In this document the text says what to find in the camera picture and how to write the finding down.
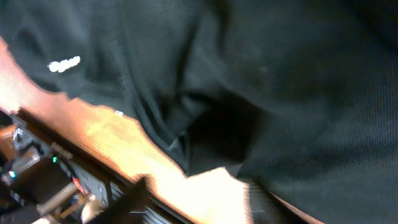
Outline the black t-shirt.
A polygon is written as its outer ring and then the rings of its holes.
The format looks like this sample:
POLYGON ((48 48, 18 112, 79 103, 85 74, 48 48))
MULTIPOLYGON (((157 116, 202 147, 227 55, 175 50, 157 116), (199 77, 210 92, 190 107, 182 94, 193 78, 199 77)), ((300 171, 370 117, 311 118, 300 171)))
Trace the black t-shirt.
POLYGON ((396 1, 2 1, 1 37, 39 87, 137 119, 188 176, 397 222, 396 1))

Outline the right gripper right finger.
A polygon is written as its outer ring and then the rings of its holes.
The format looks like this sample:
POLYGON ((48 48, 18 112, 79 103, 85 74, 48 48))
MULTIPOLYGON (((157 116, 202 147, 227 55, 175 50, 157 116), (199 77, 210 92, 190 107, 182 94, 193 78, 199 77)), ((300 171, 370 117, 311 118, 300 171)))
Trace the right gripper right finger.
POLYGON ((312 212, 314 199, 308 200, 296 190, 275 192, 265 189, 254 180, 247 180, 248 207, 253 223, 262 224, 306 224, 322 223, 312 212))

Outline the robot base electronics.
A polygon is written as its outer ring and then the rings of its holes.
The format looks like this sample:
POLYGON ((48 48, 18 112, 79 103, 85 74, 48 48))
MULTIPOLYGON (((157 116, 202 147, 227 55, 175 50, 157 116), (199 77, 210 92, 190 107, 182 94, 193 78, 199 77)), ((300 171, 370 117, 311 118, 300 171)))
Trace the robot base electronics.
MULTIPOLYGON (((10 148, 1 151, 2 223, 88 223, 135 183, 65 139, 28 111, 8 116, 10 148)), ((142 223, 190 223, 151 192, 142 223)))

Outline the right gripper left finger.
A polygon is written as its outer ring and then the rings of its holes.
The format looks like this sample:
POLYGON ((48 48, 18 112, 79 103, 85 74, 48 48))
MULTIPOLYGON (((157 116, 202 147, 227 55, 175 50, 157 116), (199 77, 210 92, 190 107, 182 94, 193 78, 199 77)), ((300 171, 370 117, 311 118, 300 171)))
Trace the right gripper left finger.
POLYGON ((141 178, 117 202, 88 224, 141 224, 148 202, 147 179, 141 178))

